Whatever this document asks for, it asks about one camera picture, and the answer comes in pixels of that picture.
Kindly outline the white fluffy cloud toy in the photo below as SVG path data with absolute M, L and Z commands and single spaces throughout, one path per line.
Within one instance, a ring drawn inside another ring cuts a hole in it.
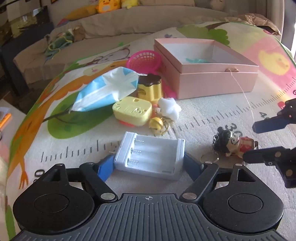
M 177 121 L 179 119 L 182 109 L 173 98 L 160 98 L 158 100 L 158 106 L 161 109 L 162 116 L 173 121 Z

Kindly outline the colourful cartoon play mat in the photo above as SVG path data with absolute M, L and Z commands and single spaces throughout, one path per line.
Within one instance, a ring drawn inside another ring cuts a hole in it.
M 11 141 L 3 235 L 20 231 L 17 197 L 57 163 L 77 168 L 135 142 L 127 166 L 107 183 L 117 194 L 175 192 L 189 176 L 175 163 L 184 150 L 232 167 L 254 142 L 295 147 L 295 125 L 260 133 L 256 121 L 295 98 L 295 63 L 266 30 L 236 22 L 168 28 L 75 60 L 44 89 Z

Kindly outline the beige pillow cushion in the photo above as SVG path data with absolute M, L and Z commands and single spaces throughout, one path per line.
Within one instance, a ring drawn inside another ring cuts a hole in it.
M 140 0 L 142 6 L 195 6 L 194 0 Z

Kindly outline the pink plastic toy basket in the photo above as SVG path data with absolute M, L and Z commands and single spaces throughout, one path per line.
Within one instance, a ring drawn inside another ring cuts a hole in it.
M 157 74 L 162 64 L 159 53 L 152 50 L 138 51 L 129 57 L 126 67 L 140 74 Z

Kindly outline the yellow cheese-shaped toy box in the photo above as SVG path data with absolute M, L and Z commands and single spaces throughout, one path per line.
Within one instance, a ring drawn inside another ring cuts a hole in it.
M 127 96 L 117 101 L 112 110 L 117 120 L 132 126 L 143 126 L 151 118 L 152 104 L 144 99 Z

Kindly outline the yellow long plush pillow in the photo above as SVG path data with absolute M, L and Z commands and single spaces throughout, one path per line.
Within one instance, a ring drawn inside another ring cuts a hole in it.
M 95 5 L 88 5 L 81 8 L 78 8 L 76 10 L 73 10 L 71 13 L 69 13 L 65 19 L 69 21 L 79 20 L 82 18 L 86 18 L 88 16 L 96 15 L 97 9 Z

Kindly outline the grey neck pillow bear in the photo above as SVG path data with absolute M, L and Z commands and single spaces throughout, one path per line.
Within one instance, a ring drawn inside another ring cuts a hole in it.
M 215 11 L 224 11 L 226 6 L 225 0 L 210 0 L 210 7 Z

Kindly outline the crumpled brown blanket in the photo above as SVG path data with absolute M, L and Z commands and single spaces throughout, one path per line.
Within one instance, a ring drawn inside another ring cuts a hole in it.
M 210 16 L 187 16 L 179 20 L 182 25 L 200 24 L 203 22 L 236 22 L 257 26 L 267 30 L 275 36 L 281 36 L 279 28 L 268 18 L 260 14 L 247 13 L 238 16 L 210 17 Z

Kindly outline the gold bell keychain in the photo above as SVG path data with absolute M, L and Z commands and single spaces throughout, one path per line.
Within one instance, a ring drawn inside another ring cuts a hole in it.
M 149 129 L 155 136 L 161 136 L 168 132 L 174 121 L 167 117 L 153 117 L 149 120 Z

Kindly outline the orange pencil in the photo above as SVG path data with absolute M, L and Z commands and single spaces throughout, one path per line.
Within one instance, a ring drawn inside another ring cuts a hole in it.
M 0 122 L 0 129 L 4 129 L 6 127 L 6 125 L 12 120 L 12 115 L 11 113 L 7 113 L 4 115 L 4 117 L 2 118 L 1 122 Z

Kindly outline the teal plastic toy piece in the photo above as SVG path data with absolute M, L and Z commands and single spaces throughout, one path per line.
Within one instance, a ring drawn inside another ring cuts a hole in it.
M 208 61 L 207 59 L 190 59 L 190 58 L 186 58 L 186 61 L 190 64 L 202 64 L 202 63 L 210 63 L 210 61 Z

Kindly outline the blue white tissue pack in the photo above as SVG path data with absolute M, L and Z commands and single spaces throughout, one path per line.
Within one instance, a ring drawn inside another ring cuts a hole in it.
M 71 111 L 99 109 L 129 96 L 137 90 L 138 80 L 145 74 L 118 67 L 92 80 L 77 95 Z

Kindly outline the chibi doll keychain figure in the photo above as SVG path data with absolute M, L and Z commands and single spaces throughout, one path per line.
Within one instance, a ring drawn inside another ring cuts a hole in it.
M 234 131 L 219 127 L 217 134 L 213 137 L 212 150 L 201 156 L 201 162 L 218 162 L 221 157 L 237 156 L 243 158 L 243 154 L 248 151 L 257 150 L 259 148 L 258 141 L 243 136 L 240 131 Z

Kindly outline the yellow brown toy stool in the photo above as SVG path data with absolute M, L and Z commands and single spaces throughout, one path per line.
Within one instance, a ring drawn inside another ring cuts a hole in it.
M 161 77 L 154 74 L 140 76 L 137 96 L 140 99 L 149 101 L 152 105 L 158 104 L 158 100 L 163 97 Z

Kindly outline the small yellow green plush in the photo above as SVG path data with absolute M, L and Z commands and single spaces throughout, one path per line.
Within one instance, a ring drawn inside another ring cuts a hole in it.
M 138 6 L 138 0 L 121 0 L 121 8 L 130 9 L 134 6 Z

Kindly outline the white battery holder case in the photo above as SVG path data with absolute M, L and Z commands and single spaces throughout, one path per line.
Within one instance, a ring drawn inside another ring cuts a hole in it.
M 182 175 L 185 140 L 126 132 L 114 158 L 115 168 L 139 175 L 178 180 Z

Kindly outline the beige sofa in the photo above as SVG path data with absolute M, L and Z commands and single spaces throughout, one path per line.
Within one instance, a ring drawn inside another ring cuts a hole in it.
M 53 29 L 47 37 L 34 42 L 14 58 L 26 84 L 49 80 L 78 59 L 114 49 L 146 35 L 177 27 L 187 16 L 224 17 L 228 14 L 195 6 L 136 6 L 72 21 Z M 50 40 L 70 28 L 83 27 L 85 39 L 62 49 L 52 59 L 44 52 Z

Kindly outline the green knitted cloth bundle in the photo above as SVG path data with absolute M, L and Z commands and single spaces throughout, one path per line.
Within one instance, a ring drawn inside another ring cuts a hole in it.
M 53 40 L 45 50 L 45 56 L 48 59 L 52 59 L 57 53 L 59 53 L 62 49 L 69 46 L 74 42 L 74 35 L 67 31 L 57 36 L 55 40 Z

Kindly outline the pink cardboard box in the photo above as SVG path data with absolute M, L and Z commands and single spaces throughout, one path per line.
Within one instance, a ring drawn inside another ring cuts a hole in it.
M 251 92 L 258 77 L 257 64 L 215 40 L 155 39 L 154 50 L 162 58 L 160 74 L 177 99 Z M 190 64 L 186 58 L 210 63 Z

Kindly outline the yellow duck plush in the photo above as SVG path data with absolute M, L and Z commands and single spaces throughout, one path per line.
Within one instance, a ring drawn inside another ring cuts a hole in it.
M 97 12 L 106 13 L 121 8 L 121 0 L 99 0 L 96 7 Z

